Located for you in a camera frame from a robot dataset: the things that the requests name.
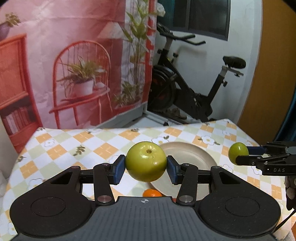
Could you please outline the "checkered floral tablecloth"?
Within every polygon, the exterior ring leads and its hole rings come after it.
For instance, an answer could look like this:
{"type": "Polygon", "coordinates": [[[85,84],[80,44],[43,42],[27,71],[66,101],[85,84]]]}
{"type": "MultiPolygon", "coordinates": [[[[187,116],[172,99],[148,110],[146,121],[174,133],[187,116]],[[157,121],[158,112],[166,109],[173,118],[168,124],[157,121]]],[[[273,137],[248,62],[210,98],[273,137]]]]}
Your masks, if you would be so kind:
{"type": "Polygon", "coordinates": [[[16,231],[9,210],[13,201],[70,166],[91,169],[125,154],[130,147],[142,141],[158,145],[168,142],[186,142],[205,150],[215,162],[275,198],[281,207],[285,224],[276,232],[283,239],[295,223],[295,216],[286,208],[283,177],[263,176],[254,167],[234,166],[228,159],[228,150],[236,142],[255,146],[256,142],[228,119],[209,123],[178,126],[58,130],[39,128],[21,151],[1,199],[1,240],[11,240],[16,231]]]}

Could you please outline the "black exercise bike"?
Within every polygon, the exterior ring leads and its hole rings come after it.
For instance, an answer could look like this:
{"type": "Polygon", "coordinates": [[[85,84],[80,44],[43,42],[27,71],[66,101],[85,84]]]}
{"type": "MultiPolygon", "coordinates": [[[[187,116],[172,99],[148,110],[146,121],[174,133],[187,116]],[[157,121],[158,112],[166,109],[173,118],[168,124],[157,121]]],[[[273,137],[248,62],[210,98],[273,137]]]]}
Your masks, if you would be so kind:
{"type": "Polygon", "coordinates": [[[182,37],[175,36],[169,28],[161,23],[157,24],[157,31],[161,36],[166,38],[166,44],[163,49],[158,49],[159,60],[152,68],[152,82],[149,90],[147,110],[155,115],[170,118],[179,123],[186,123],[183,118],[173,116],[170,107],[175,105],[178,110],[184,111],[196,120],[202,122],[209,121],[209,116],[213,112],[211,103],[220,86],[227,85],[227,81],[224,80],[227,72],[232,72],[237,77],[243,76],[244,74],[240,72],[240,69],[246,67],[246,61],[236,56],[224,56],[224,65],[209,91],[209,94],[203,95],[196,93],[187,85],[184,78],[173,65],[174,60],[179,55],[174,53],[173,58],[170,60],[168,58],[168,53],[173,41],[182,41],[194,46],[200,46],[206,42],[190,41],[190,39],[195,38],[194,34],[182,37]]]}

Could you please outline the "small green apple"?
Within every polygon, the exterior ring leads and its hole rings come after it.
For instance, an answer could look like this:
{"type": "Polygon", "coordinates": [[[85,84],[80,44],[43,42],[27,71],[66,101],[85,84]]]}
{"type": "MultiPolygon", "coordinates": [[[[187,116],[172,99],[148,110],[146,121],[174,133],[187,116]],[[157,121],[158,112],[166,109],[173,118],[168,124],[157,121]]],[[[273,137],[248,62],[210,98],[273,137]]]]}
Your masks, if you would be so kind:
{"type": "Polygon", "coordinates": [[[236,158],[238,156],[248,156],[248,155],[249,155],[249,151],[248,151],[247,146],[241,142],[234,143],[229,148],[229,151],[228,151],[229,160],[231,161],[231,163],[233,163],[235,165],[237,164],[236,158]]]}

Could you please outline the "orange wooden door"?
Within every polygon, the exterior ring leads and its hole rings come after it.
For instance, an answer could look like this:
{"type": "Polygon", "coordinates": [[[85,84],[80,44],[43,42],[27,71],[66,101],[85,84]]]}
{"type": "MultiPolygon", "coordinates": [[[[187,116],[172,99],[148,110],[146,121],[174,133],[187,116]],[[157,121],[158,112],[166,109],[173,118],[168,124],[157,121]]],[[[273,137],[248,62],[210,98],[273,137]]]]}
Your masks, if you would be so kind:
{"type": "Polygon", "coordinates": [[[295,11],[284,1],[263,1],[259,58],[238,125],[257,143],[271,142],[295,91],[295,11]]]}

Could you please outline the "dark window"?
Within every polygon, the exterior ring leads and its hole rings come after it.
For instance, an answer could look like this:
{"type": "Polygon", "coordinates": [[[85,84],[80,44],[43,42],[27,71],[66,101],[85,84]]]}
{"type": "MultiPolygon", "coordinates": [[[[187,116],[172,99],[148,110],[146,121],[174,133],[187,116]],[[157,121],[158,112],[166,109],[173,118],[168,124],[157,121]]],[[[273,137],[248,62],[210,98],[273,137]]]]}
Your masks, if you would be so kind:
{"type": "Polygon", "coordinates": [[[158,22],[173,31],[228,40],[230,0],[161,0],[165,10],[158,22]]]}

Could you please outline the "orange fruit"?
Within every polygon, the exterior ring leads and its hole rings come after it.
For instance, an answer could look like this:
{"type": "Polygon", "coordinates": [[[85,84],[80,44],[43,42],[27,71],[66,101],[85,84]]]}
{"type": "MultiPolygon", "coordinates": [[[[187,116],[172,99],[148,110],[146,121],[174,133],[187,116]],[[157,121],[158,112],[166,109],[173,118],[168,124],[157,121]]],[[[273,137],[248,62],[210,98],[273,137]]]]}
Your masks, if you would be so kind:
{"type": "Polygon", "coordinates": [[[162,197],[161,192],[155,189],[147,189],[142,194],[143,197],[162,197]]]}

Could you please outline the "pink printed backdrop cloth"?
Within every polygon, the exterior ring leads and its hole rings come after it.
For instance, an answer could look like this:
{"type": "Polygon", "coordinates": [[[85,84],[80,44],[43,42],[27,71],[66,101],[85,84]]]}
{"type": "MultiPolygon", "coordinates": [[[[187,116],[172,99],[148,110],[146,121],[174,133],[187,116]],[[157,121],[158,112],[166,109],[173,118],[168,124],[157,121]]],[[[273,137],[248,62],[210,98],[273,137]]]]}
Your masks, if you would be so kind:
{"type": "Polygon", "coordinates": [[[90,128],[148,100],[156,1],[1,1],[1,121],[20,152],[39,128],[90,128]]]}

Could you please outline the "large green apple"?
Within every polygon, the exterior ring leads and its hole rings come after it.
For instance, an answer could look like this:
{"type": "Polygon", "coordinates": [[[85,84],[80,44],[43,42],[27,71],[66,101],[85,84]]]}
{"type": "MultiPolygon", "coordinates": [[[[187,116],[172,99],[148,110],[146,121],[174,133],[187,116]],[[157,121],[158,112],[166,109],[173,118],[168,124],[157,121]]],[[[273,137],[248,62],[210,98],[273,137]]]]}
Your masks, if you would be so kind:
{"type": "Polygon", "coordinates": [[[125,168],[135,180],[153,182],[165,172],[167,156],[157,144],[139,142],[128,150],[125,156],[125,168]]]}

